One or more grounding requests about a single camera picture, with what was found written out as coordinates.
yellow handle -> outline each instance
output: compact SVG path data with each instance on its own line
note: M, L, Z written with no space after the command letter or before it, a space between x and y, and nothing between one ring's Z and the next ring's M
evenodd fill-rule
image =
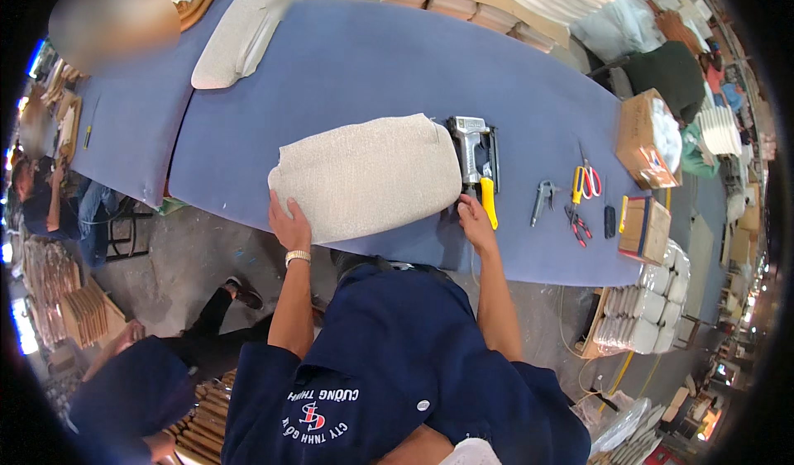
M584 167L579 166L573 173L573 198L574 205L582 202L582 191L584 191Z
M491 227L496 231L499 221L496 220L496 207L494 206L494 182L489 178L481 178L480 186L483 189L483 208L491 219Z

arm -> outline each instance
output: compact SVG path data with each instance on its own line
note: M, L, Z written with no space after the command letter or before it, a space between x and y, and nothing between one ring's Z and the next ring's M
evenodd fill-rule
M110 341L103 351L94 359L94 362L88 367L86 374L83 376L83 382L88 382L94 377L99 369L105 366L108 360L124 351L130 344L138 341L143 337L144 326L140 322L133 320L130 321L121 334L116 336L113 341Z
M477 326L488 349L498 351L509 362L522 361L519 319L507 288L502 257L488 214L480 202L465 194L461 195L457 211L466 237L482 261Z
M152 463L157 463L166 456L170 456L176 447L174 437L163 431L157 432L153 436L146 436L144 442L152 452Z
M287 200L290 218L281 208L278 196L270 192L268 219L271 229L288 252L302 250L308 253L311 247L311 227L298 203ZM301 360L314 341L314 322L311 313L309 287L309 262L294 259L287 268L281 287L279 302L273 312L268 344L295 353Z
M47 213L47 231L57 231L60 228L60 182L64 180L64 166L59 165L53 172L53 185L50 193L50 210Z

hand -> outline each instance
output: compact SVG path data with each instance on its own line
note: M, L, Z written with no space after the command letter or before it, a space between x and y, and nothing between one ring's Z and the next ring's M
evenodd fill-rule
M298 202L290 197L287 199L287 208L292 213L292 219L283 211L279 204L279 197L275 191L270 190L270 211L268 223L273 229L275 237L288 252L301 250L308 253L311 247L311 226L298 206Z
M50 179L53 186L60 186L60 183L64 180L64 175L66 173L66 164L61 163L58 167L55 168L53 171L53 178Z
M479 256L483 253L499 252L491 219L476 198L462 194L461 202L457 204L457 212L461 216L460 223L466 238L474 245L474 251Z

black pants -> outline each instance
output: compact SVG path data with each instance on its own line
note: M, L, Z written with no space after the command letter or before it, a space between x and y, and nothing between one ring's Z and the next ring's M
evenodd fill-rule
M196 384L220 378L233 370L244 343L268 340L273 315L256 322L253 327L218 334L231 303L232 295L219 287L190 329L181 337L163 338L165 345L191 369L191 379Z

red handled scissors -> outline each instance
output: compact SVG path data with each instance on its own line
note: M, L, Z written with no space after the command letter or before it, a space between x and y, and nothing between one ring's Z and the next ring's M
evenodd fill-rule
M582 196L585 200L589 200L594 196L601 195L601 178L598 172L590 167L590 161L584 156L584 149L582 142L579 142L579 151L582 153L582 164L584 165L582 172L584 173L584 184L582 185Z

